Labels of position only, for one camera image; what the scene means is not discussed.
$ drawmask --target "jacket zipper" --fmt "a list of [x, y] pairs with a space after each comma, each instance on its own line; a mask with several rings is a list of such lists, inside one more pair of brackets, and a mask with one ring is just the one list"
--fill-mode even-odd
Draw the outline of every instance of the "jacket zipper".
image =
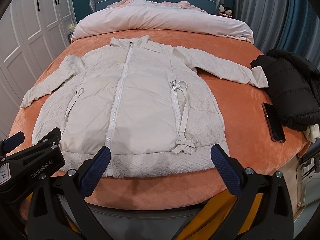
[[[106, 141], [105, 141], [105, 146], [107, 146], [110, 149], [111, 153], [112, 153], [111, 144], [112, 144], [113, 134], [114, 134], [115, 128], [116, 128], [116, 118], [117, 118], [117, 114], [118, 114], [119, 103], [121, 100], [124, 79], [126, 78], [127, 72], [128, 72], [128, 64], [129, 64], [129, 60], [130, 60], [130, 57], [132, 54], [132, 47], [133, 46], [134, 46], [133, 42], [130, 41], [129, 52], [128, 52], [127, 58], [124, 62], [124, 67], [123, 67], [123, 70], [121, 73], [121, 77], [119, 79], [119, 82], [118, 82], [118, 85], [116, 88], [115, 101], [113, 102], [113, 105], [111, 108], [110, 122], [109, 122], [109, 127], [107, 130]], [[107, 168], [107, 176], [112, 176], [111, 163], [112, 162], [110, 162], [110, 164]]]
[[181, 123], [181, 112], [180, 112], [180, 107], [178, 103], [176, 81], [173, 81], [170, 83], [170, 88], [171, 88], [171, 98], [173, 102], [174, 115], [176, 117], [176, 128], [178, 133], [180, 123]]

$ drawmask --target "pocket zipper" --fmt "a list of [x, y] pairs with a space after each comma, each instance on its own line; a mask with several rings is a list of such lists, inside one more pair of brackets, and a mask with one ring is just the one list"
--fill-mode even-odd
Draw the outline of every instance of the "pocket zipper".
[[79, 90], [76, 91], [75, 95], [73, 96], [73, 98], [71, 99], [68, 107], [67, 107], [67, 111], [66, 111], [66, 115], [65, 117], [68, 116], [68, 114], [71, 111], [71, 108], [73, 107], [73, 105], [75, 104], [75, 102], [78, 100], [79, 96], [83, 93], [84, 89], [80, 88]]
[[170, 82], [170, 88], [171, 88], [171, 98], [172, 98], [172, 103], [173, 103], [174, 115], [176, 117], [176, 128], [177, 128], [177, 133], [178, 133], [180, 123], [181, 123], [181, 111], [180, 111], [180, 107], [179, 107], [179, 103], [178, 103], [176, 81]]

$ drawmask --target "label sticker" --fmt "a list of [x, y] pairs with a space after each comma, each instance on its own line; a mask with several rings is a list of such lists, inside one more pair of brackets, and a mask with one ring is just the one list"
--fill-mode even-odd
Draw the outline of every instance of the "label sticker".
[[6, 163], [0, 167], [0, 185], [11, 179], [9, 163]]

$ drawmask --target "white cloth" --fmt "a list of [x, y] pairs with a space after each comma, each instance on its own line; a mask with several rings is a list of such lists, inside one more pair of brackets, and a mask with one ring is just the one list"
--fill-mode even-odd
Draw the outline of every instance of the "white cloth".
[[[24, 106], [69, 78], [44, 103], [32, 142], [58, 127], [64, 171], [77, 169], [103, 145], [112, 154], [104, 176], [154, 177], [213, 168], [211, 146], [218, 143], [228, 153], [224, 122], [196, 67], [219, 78], [268, 87], [259, 67], [253, 71], [198, 49], [155, 43], [148, 35], [112, 38], [110, 45], [81, 59], [66, 57], [26, 94]], [[186, 90], [171, 88], [172, 82], [183, 81]]]
[[309, 142], [315, 143], [317, 138], [320, 138], [320, 130], [318, 124], [308, 125], [303, 132]]
[[245, 22], [146, 0], [133, 0], [124, 6], [105, 8], [88, 15], [77, 24], [71, 41], [134, 29], [206, 33], [253, 44], [253, 32]]

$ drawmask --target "stuffed toy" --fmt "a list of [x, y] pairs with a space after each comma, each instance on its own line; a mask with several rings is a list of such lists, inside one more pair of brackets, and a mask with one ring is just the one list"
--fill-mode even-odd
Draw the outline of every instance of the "stuffed toy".
[[229, 7], [220, 5], [218, 15], [232, 18], [232, 10]]

